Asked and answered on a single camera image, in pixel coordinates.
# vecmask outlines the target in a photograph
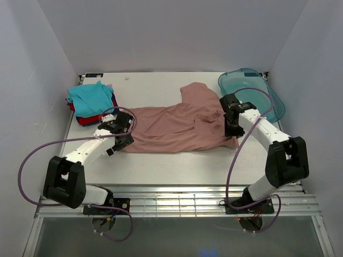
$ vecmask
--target white enclosure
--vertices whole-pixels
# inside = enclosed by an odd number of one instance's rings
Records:
[[[307,142],[304,187],[317,195],[335,254],[343,255],[341,1],[4,0],[0,8],[3,256],[22,256],[34,221],[36,206],[17,186],[20,163],[35,147],[65,136],[64,99],[77,75],[242,67],[270,72],[286,106],[285,132]],[[28,161],[23,185],[30,198],[39,200],[47,163],[60,149]]]

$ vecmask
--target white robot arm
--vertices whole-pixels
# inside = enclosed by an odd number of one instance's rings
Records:
[[[225,112],[226,137],[243,136],[260,117],[253,104],[241,103],[234,94],[225,95],[220,103]],[[259,121],[252,135],[268,152],[265,175],[244,189],[242,197],[233,203],[237,207],[263,199],[309,175],[306,144],[301,137],[292,138],[266,119]]]
[[[111,137],[127,132],[132,122],[133,117],[125,112],[107,115],[93,134],[94,139],[87,140],[63,157],[53,157],[48,165],[43,195],[71,208],[87,204],[108,205],[113,198],[112,192],[103,187],[86,185],[85,170],[103,153],[111,156],[133,143],[130,134]]]

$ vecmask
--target folded clothes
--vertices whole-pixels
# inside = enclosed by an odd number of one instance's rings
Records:
[[[116,101],[116,97],[114,96],[114,94],[112,94],[112,98],[111,98],[111,101],[113,103],[113,106],[118,106],[117,104],[117,101]],[[69,106],[70,110],[72,110],[73,112],[75,112],[75,107],[74,107],[74,104],[73,103],[67,103],[67,105]],[[114,109],[112,110],[112,114],[117,114],[119,112],[118,109]],[[76,121],[81,125],[81,126],[91,126],[91,125],[94,125],[94,124],[97,124],[100,122],[99,120],[99,115],[95,115],[95,116],[91,116],[91,117],[88,117],[88,118],[83,118],[83,117],[78,117],[78,116],[75,116],[76,117]]]
[[[95,84],[82,85],[68,89],[68,103],[72,103],[75,116],[88,118],[102,114],[113,107],[111,100],[113,89],[98,81]]]
[[[138,123],[129,153],[178,153],[218,146],[238,147],[224,136],[224,112],[217,94],[203,83],[181,88],[182,103],[131,109]]]

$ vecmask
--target purple cable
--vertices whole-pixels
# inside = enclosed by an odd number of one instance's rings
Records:
[[[105,234],[105,233],[103,233],[101,230],[97,230],[96,229],[96,232],[97,233],[99,233],[99,234],[101,234],[101,235],[103,235],[103,236],[105,236],[105,237],[107,237],[107,238],[109,238],[109,239],[111,239],[111,240],[113,240],[113,241],[116,241],[116,242],[122,242],[122,241],[125,241],[125,240],[127,240],[130,236],[131,236],[131,234],[132,234],[132,232],[133,232],[133,218],[132,218],[132,216],[131,216],[131,214],[128,212],[128,211],[126,211],[126,210],[124,210],[124,209],[121,209],[121,208],[116,208],[116,207],[106,207],[106,206],[99,206],[99,205],[91,205],[92,207],[94,207],[94,208],[99,208],[99,209],[111,209],[111,210],[118,210],[118,211],[122,211],[123,213],[125,213],[126,215],[128,215],[128,217],[130,218],[130,224],[131,224],[131,227],[130,227],[130,231],[129,231],[129,233],[124,237],[124,238],[121,238],[121,239],[118,239],[118,238],[115,238],[115,237],[113,237],[113,236],[110,236],[109,234]]]
[[[261,89],[258,89],[258,88],[253,88],[253,87],[245,87],[245,88],[241,88],[241,89],[238,89],[236,90],[235,92],[233,92],[233,94],[236,94],[237,92],[239,91],[242,91],[242,90],[246,90],[246,89],[252,89],[252,90],[257,90],[257,91],[260,91],[262,92],[263,94],[265,94],[270,102],[271,102],[271,106],[268,110],[266,110],[264,113],[261,114],[261,116],[259,118],[257,118],[257,120],[255,121],[255,123],[253,124],[253,126],[251,127],[251,129],[249,130],[249,132],[247,133],[247,135],[245,136],[245,138],[243,139],[242,143],[240,144],[240,146],[238,147],[236,153],[235,153],[235,156],[232,160],[232,163],[230,165],[230,168],[229,168],[229,173],[227,175],[227,180],[226,180],[226,188],[225,188],[225,196],[226,196],[226,203],[227,205],[230,206],[231,209],[233,210],[243,210],[243,209],[247,209],[247,208],[250,208],[252,206],[255,206],[263,201],[265,201],[266,199],[268,199],[270,196],[266,196],[254,203],[251,203],[249,205],[245,205],[245,206],[241,206],[241,207],[235,207],[233,206],[230,202],[229,202],[229,185],[230,185],[230,178],[231,178],[231,174],[232,174],[232,171],[233,171],[233,168],[234,168],[234,165],[236,163],[236,160],[238,158],[238,155],[240,153],[240,151],[242,150],[242,147],[243,145],[245,144],[245,142],[247,141],[248,137],[252,134],[253,130],[255,129],[255,127],[257,126],[257,124],[259,123],[259,121],[261,120],[262,117],[264,117],[268,112],[270,112],[273,108],[274,108],[274,101],[273,99],[269,96],[269,94],[267,94],[265,91],[261,90]],[[270,224],[268,226],[266,226],[265,228],[259,230],[259,231],[256,231],[256,233],[259,233],[259,232],[263,232],[265,230],[267,230],[268,228],[270,228],[274,222],[276,221],[277,217],[279,216],[280,214],[280,211],[281,211],[281,198],[279,195],[277,194],[273,194],[273,196],[276,196],[278,199],[279,199],[279,209],[274,217],[274,219],[270,222]]]
[[[126,110],[128,111],[130,114],[132,114],[133,118],[134,118],[134,124],[133,124],[133,127],[130,131],[127,131],[125,133],[120,133],[120,134],[112,134],[112,135],[101,135],[101,136],[98,136],[98,137],[85,137],[85,138],[71,138],[71,139],[63,139],[63,140],[56,140],[56,141],[53,141],[53,142],[49,142],[49,143],[45,143],[44,145],[41,145],[41,146],[38,146],[36,149],[32,150],[23,160],[23,162],[21,163],[20,167],[19,167],[19,171],[18,171],[18,187],[19,187],[19,191],[20,191],[20,194],[24,197],[24,199],[30,203],[32,203],[33,205],[37,205],[37,206],[60,206],[62,204],[60,203],[41,203],[41,202],[35,202],[33,200],[31,200],[24,192],[23,190],[23,186],[21,185],[21,173],[23,172],[23,167],[25,165],[25,163],[27,162],[27,160],[35,153],[37,152],[38,150],[44,148],[44,147],[47,147],[47,146],[51,146],[51,145],[54,145],[54,144],[57,144],[57,143],[64,143],[64,142],[74,142],[74,141],[81,141],[81,140],[92,140],[92,139],[97,139],[97,138],[111,138],[111,137],[121,137],[123,135],[128,135],[130,134],[137,126],[137,117],[127,108],[124,108],[124,107],[111,107],[111,108],[108,108],[106,111],[104,111],[102,113],[101,116],[103,116],[104,114],[106,114],[106,112],[108,110],[112,110],[112,109],[123,109],[123,110]]]

